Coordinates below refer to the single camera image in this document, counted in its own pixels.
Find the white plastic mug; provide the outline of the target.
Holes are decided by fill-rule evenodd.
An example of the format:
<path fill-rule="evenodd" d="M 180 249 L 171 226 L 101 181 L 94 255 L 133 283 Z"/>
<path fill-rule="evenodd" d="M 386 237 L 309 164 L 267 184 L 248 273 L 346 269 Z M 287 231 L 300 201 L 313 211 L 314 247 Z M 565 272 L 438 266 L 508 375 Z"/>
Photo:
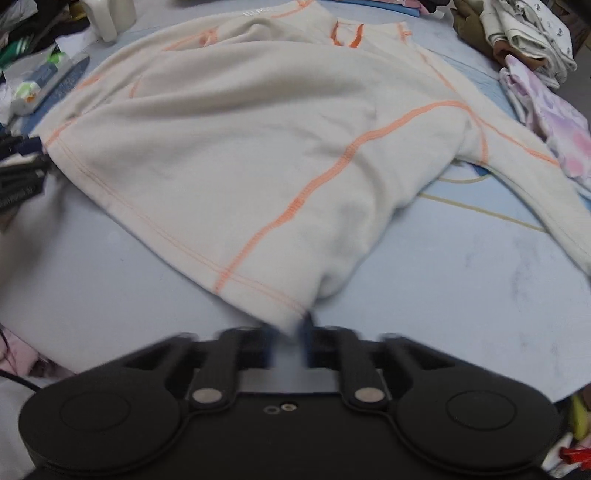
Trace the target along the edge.
<path fill-rule="evenodd" d="M 136 22 L 133 0 L 84 0 L 81 2 L 91 26 L 104 42 L 114 42 Z"/>

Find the white patterned clothes stack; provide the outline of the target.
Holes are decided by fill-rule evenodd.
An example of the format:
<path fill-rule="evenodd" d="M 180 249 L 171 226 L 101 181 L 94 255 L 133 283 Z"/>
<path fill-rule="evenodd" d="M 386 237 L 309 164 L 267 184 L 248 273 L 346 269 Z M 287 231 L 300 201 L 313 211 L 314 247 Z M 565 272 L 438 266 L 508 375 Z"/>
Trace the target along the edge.
<path fill-rule="evenodd" d="M 517 58 L 553 90 L 578 68 L 569 28 L 543 1 L 456 1 L 451 12 L 464 42 L 502 66 Z"/>

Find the purple pink tie-dye shirt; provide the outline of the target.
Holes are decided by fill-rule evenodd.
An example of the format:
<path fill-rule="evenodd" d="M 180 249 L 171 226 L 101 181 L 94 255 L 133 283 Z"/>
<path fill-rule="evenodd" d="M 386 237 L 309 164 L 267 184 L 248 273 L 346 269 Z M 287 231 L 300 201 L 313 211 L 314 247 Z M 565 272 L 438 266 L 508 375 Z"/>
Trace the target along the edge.
<path fill-rule="evenodd" d="M 520 122 L 545 142 L 563 173 L 590 197 L 587 119 L 512 55 L 506 56 L 499 80 Z"/>

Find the dark clothes pile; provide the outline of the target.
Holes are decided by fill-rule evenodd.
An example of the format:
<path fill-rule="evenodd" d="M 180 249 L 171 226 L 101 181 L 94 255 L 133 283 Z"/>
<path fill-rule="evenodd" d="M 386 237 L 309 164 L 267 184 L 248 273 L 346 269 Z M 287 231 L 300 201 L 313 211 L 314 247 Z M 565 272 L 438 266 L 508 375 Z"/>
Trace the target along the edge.
<path fill-rule="evenodd" d="M 89 26 L 80 1 L 2 1 L 1 69 Z"/>

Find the cream sweater orange stitching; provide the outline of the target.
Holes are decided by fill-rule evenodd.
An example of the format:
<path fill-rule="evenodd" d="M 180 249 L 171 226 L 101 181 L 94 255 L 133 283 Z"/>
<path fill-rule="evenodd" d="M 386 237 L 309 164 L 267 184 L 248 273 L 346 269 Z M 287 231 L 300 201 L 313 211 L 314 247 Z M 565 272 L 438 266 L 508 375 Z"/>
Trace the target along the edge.
<path fill-rule="evenodd" d="M 146 36 L 36 133 L 157 256 L 283 332 L 455 160 L 486 167 L 590 268 L 589 211 L 534 133 L 404 23 L 353 23 L 314 1 Z"/>

